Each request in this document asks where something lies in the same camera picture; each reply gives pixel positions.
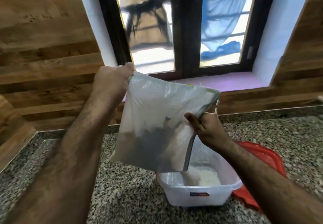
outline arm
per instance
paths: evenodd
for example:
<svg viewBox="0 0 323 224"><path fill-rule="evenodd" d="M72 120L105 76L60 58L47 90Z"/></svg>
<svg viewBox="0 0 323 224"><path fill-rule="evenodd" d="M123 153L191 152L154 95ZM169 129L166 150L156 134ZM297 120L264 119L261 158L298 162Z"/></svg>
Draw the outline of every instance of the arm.
<svg viewBox="0 0 323 224"><path fill-rule="evenodd" d="M232 141L216 114L204 113L200 120L191 113L185 117L200 140L235 169L272 223L323 223L323 203Z"/></svg>
<svg viewBox="0 0 323 224"><path fill-rule="evenodd" d="M5 223L85 223L105 129L122 101L133 65L101 67L78 118L57 153L8 215Z"/></svg>

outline blue tarp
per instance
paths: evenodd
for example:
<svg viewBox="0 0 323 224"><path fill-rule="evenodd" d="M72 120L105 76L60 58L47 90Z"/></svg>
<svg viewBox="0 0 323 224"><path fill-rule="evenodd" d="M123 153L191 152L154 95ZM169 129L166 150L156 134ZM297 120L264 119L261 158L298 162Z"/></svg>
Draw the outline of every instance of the blue tarp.
<svg viewBox="0 0 323 224"><path fill-rule="evenodd" d="M215 59L240 52L242 43L223 43L235 29L246 0L203 0L201 43L210 51L201 60Z"/></svg>

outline plastic bag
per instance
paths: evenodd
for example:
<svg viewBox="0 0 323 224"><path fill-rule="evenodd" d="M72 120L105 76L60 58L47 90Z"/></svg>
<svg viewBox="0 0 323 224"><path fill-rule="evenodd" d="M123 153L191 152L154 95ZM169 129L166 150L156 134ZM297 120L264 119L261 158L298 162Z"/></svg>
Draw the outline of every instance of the plastic bag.
<svg viewBox="0 0 323 224"><path fill-rule="evenodd" d="M155 172L187 171L195 133L184 114L200 117L219 96L135 71L111 159Z"/></svg>

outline red lid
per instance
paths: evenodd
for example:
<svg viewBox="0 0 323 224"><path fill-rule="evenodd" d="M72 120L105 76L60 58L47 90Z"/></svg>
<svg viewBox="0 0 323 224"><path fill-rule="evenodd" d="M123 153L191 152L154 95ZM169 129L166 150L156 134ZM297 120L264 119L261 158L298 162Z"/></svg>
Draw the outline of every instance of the red lid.
<svg viewBox="0 0 323 224"><path fill-rule="evenodd" d="M264 161L266 164L270 165L274 168L277 172L282 174L284 177L286 176L286 172L284 169L283 161L281 160L280 156L273 151L272 149L265 148L257 143L252 142L237 142L250 153L255 155L260 160ZM242 185L242 187L238 190L232 192L232 196L239 200L242 200L248 207L252 209L256 209L261 211L261 208L257 204L257 202L253 199L247 188Z"/></svg>

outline white powder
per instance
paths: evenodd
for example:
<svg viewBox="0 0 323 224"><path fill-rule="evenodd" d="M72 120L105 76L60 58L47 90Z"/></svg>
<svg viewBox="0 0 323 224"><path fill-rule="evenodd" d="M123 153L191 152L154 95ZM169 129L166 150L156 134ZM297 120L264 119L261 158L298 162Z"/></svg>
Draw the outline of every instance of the white powder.
<svg viewBox="0 0 323 224"><path fill-rule="evenodd" d="M185 186L220 186L218 174L210 167L189 166L186 172L181 172Z"/></svg>

